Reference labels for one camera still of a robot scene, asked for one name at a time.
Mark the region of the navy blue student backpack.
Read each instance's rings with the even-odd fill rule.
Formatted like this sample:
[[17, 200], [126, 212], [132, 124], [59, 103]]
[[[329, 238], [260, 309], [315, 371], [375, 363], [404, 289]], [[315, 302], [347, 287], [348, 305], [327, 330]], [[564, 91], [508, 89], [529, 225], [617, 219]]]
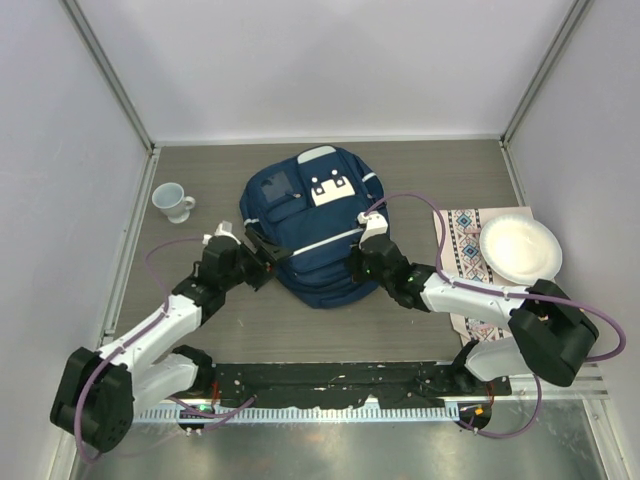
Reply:
[[292, 255], [279, 282], [306, 305], [332, 309], [373, 293], [347, 267], [363, 229], [359, 214], [384, 197], [377, 174], [357, 155], [321, 145], [255, 173], [239, 201], [244, 225]]

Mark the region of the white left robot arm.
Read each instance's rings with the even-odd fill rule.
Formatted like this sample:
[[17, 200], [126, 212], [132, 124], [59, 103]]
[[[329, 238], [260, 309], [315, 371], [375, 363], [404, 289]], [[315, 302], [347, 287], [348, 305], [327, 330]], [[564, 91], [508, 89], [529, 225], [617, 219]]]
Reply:
[[176, 343], [203, 326], [238, 285], [255, 290], [292, 255], [254, 228], [239, 240], [227, 221], [203, 237], [200, 260], [167, 291], [161, 306], [132, 330], [96, 351], [80, 347], [67, 359], [50, 411], [50, 422], [74, 436], [77, 447], [113, 450], [134, 417], [179, 393], [205, 397], [215, 367], [204, 351]]

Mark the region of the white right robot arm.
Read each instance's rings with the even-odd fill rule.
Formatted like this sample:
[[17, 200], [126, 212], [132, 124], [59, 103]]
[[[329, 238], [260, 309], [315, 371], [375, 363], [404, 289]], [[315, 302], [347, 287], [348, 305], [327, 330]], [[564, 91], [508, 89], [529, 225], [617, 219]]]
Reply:
[[455, 358], [451, 380], [465, 395], [518, 374], [568, 387], [599, 336], [584, 308], [548, 280], [519, 287], [447, 279], [431, 265], [409, 261], [385, 235], [353, 245], [347, 266], [355, 281], [377, 283], [404, 308], [458, 315], [503, 331], [496, 340], [472, 341]]

